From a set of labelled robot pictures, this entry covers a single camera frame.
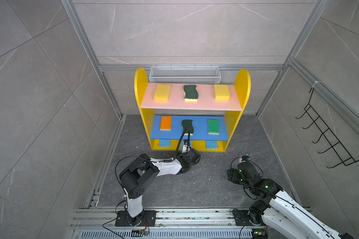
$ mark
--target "yellow shelf unit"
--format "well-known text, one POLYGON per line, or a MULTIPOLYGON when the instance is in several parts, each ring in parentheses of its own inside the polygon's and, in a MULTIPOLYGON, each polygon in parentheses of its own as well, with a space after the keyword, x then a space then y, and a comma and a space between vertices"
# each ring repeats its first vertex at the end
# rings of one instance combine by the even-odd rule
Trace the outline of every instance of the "yellow shelf unit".
MULTIPOLYGON (((140 110, 141 118, 144 123, 146 135, 150 143, 152 150, 176 150, 178 140, 171 140, 171 146, 167 148, 160 148, 160 140, 150 139, 152 132, 153 121, 154 121, 154 109, 141 108, 142 100, 144 99, 145 91, 148 86, 148 77, 143 68, 137 69, 134 76, 134 92, 137 101, 138 108, 140 110)), ((226 111, 224 115, 228 141, 217 141, 218 149, 207 149, 205 141, 194 141, 192 140, 192 146, 198 151, 209 151, 209 152, 225 152, 230 140, 234 134, 235 128, 245 110, 246 104, 250 96, 251 80, 250 73, 248 70, 240 70, 234 83, 235 91, 237 92, 239 102, 241 104, 241 111, 226 111)))

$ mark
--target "pink shelf board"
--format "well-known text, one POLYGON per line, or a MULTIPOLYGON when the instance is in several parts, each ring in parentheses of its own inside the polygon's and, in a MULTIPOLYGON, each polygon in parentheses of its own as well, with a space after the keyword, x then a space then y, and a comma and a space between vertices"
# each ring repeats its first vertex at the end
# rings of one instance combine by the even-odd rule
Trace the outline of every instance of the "pink shelf board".
POLYGON ((169 101, 166 103, 155 102, 153 95, 158 83, 148 83, 141 108, 149 109, 193 109, 208 111, 241 111, 241 104, 234 85, 228 85, 230 92, 229 101, 215 101, 213 84, 195 84, 198 91, 197 102, 185 102, 183 86, 186 84, 170 84, 169 101))

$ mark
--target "dark gray floor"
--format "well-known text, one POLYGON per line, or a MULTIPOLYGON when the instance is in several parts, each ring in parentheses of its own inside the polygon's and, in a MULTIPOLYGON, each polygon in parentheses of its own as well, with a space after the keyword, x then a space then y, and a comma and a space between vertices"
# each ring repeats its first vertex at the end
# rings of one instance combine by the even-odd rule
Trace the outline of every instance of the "dark gray floor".
MULTIPOLYGON (((116 206, 124 193, 115 177, 116 163, 128 155, 146 153, 152 158, 170 158, 173 151, 153 151, 139 115, 126 117, 115 155, 103 185, 99 206, 116 206)), ((230 162, 239 155, 248 154, 261 167, 264 177, 273 179, 290 193, 290 187, 270 147, 256 116, 243 115, 225 153, 201 152, 201 161, 180 175, 164 175, 155 179, 143 195, 147 207, 248 207, 254 200, 248 198, 242 186, 227 180, 230 162)), ((117 173, 133 158, 125 159, 117 173)))

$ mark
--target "wire basket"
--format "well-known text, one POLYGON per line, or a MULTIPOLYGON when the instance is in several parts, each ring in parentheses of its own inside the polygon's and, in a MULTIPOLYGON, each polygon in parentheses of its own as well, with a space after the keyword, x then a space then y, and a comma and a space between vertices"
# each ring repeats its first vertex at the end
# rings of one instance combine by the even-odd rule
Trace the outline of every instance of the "wire basket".
POLYGON ((218 67, 151 67, 149 80, 152 83, 218 84, 221 73, 218 67))

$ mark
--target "white zip tie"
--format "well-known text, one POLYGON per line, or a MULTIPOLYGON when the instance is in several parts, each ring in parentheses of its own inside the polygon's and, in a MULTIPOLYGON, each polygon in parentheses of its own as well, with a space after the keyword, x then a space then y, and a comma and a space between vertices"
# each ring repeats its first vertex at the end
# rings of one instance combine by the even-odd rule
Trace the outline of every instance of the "white zip tie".
POLYGON ((315 83, 311 86, 311 88, 314 88, 315 84, 322 81, 315 81, 315 83))

